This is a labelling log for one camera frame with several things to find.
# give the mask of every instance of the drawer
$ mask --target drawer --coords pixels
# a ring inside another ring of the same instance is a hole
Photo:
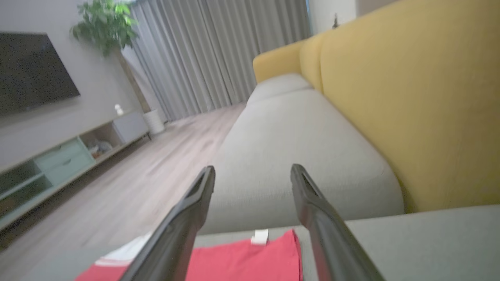
[[[93,162],[88,153],[82,152],[49,170],[45,175],[54,186],[58,186],[88,168]]]
[[[35,163],[42,171],[55,167],[67,161],[71,156],[76,155],[87,149],[79,142],[78,138],[72,139],[61,145],[58,145],[44,154],[35,158]]]
[[[149,128],[142,114],[131,112],[113,120],[113,126],[118,132],[123,144],[130,143],[144,136]]]

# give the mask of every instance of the white plant pot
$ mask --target white plant pot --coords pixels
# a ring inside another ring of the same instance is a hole
[[[163,124],[162,119],[158,114],[158,109],[153,109],[148,113],[144,113],[143,116],[151,134],[155,135],[165,131],[165,124]]]

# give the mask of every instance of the green leaves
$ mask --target green leaves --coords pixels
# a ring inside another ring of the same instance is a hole
[[[138,22],[128,16],[130,9],[126,3],[93,0],[77,8],[82,21],[73,26],[70,32],[77,40],[94,44],[104,56],[108,56],[114,48],[132,47],[132,39],[138,37],[133,30]]]
[[[125,3],[119,3],[119,4],[117,4],[116,7],[114,8],[114,12],[117,13],[117,14],[127,14],[127,15],[130,15],[129,6],[127,6],[127,4],[125,4]]]

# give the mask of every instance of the items on shelf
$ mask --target items on shelf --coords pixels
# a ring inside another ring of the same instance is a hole
[[[91,140],[86,145],[88,151],[92,154],[94,159],[101,157],[106,152],[113,149],[113,146],[109,142],[98,139]]]

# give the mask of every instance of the clothing tag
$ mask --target clothing tag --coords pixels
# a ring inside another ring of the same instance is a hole
[[[253,245],[266,245],[269,238],[269,229],[257,229],[255,235],[251,237],[250,242]]]

